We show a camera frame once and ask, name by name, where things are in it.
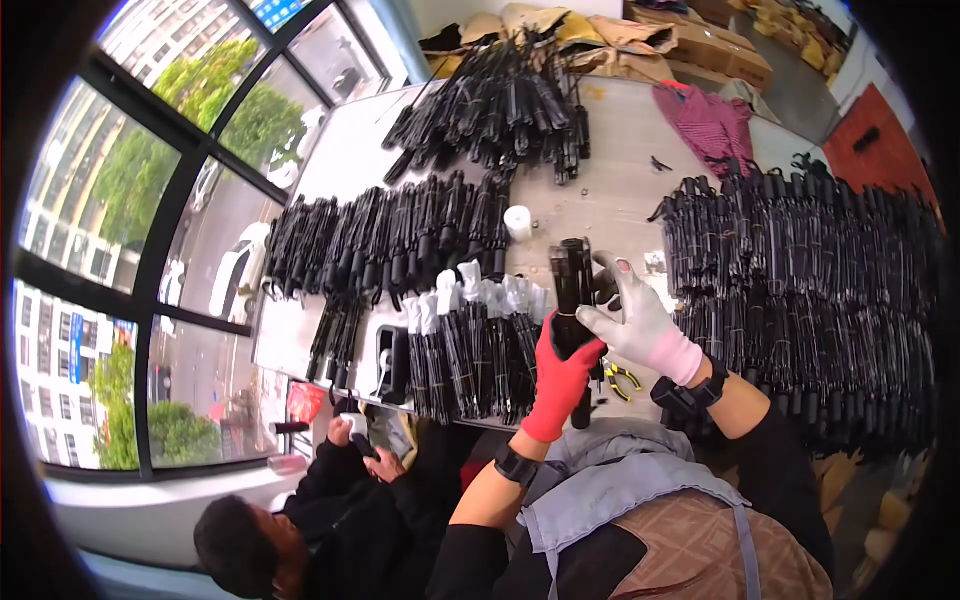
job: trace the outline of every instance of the woman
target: woman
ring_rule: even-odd
[[[611,288],[599,298],[615,285],[623,323],[581,306],[577,319],[598,340],[561,361],[548,321],[533,411],[457,506],[427,597],[831,597],[813,470],[783,416],[687,340],[630,263],[595,259]],[[682,433],[648,421],[563,434],[605,345],[683,386],[736,440],[739,491],[693,462]],[[503,532],[515,518],[527,531],[508,560]]]

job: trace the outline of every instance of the yellow pliers handle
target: yellow pliers handle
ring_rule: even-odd
[[[622,398],[625,402],[629,402],[631,398],[627,396],[627,394],[620,389],[619,384],[617,384],[616,378],[618,375],[626,377],[630,381],[631,385],[634,386],[634,390],[636,392],[641,392],[643,390],[640,387],[640,382],[636,380],[636,377],[634,377],[633,373],[627,371],[626,369],[620,369],[609,360],[603,361],[603,374],[607,377],[607,382],[610,384],[610,389],[613,390],[615,394],[620,396],[620,398]]]

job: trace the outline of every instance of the table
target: table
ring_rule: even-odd
[[[382,187],[383,175],[400,150],[383,151],[380,141],[400,110],[414,101],[420,89],[420,85],[407,87],[333,110],[303,169],[297,195],[303,194],[309,200],[336,197],[340,202],[352,202],[367,188]],[[550,169],[521,169],[517,174],[511,204],[527,206],[539,226],[532,240],[510,247],[508,273],[523,274],[552,289],[548,247],[566,237],[586,236],[596,250],[609,250],[630,260],[637,273],[658,291],[664,305],[673,310],[676,302],[667,295],[667,275],[660,272],[653,260],[656,252],[663,252],[660,225],[649,224],[646,219],[684,177],[707,174],[717,188],[719,181],[662,118],[652,90],[650,84],[629,80],[583,78],[581,96],[589,111],[592,157],[582,164],[580,178],[566,187],[553,182]],[[779,166],[788,173],[795,153],[810,152],[813,159],[827,162],[819,148],[811,148],[809,141],[770,121],[754,117],[750,130],[755,159],[763,170]],[[653,169],[651,156],[673,171],[661,173]],[[465,160],[453,168],[463,169],[467,182],[479,183],[484,174],[482,168]],[[397,186],[419,182],[428,175],[407,173]],[[261,294],[254,320],[254,364],[303,379],[323,310],[322,297],[307,297],[301,304],[298,300],[275,301]],[[395,312],[386,296],[361,324],[357,335],[362,342],[357,344],[349,381],[355,396],[381,405],[372,398],[377,387],[376,332],[383,325],[406,324],[406,314]],[[594,416],[659,421],[660,408],[649,396],[657,374],[614,354],[609,358],[633,372],[644,392],[627,403],[604,382],[601,393],[594,390],[593,397],[605,397],[608,402],[598,407]],[[325,379],[317,383],[321,387],[330,385]],[[413,412],[412,402],[399,407],[382,405]],[[498,418],[465,422],[496,429],[515,428],[500,424]]]

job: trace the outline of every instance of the gray apron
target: gray apron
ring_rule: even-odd
[[[567,429],[545,463],[559,472],[561,483],[538,491],[535,482],[534,496],[528,494],[516,519],[530,532],[534,554],[546,555],[553,579],[549,600],[558,600],[561,552],[637,506],[680,490],[703,492],[733,508],[747,600],[760,600],[756,548],[744,510],[750,503],[694,462],[683,433],[648,420],[594,419],[589,429]]]

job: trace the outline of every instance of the road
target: road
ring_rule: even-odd
[[[338,38],[324,26],[300,39],[297,56],[328,89],[333,78],[352,65],[348,55],[339,49]],[[302,104],[304,110],[320,104],[289,64],[277,64],[265,81]],[[208,314],[210,291],[224,254],[248,225],[257,221],[269,223],[280,211],[278,204],[239,177],[223,177],[209,205],[193,216],[182,236],[179,254],[187,268],[180,306]],[[191,324],[177,323],[173,336],[157,328],[151,340],[151,362],[172,370],[171,399],[191,405],[196,415],[208,414],[215,402],[251,385],[255,372],[251,356],[251,339]]]

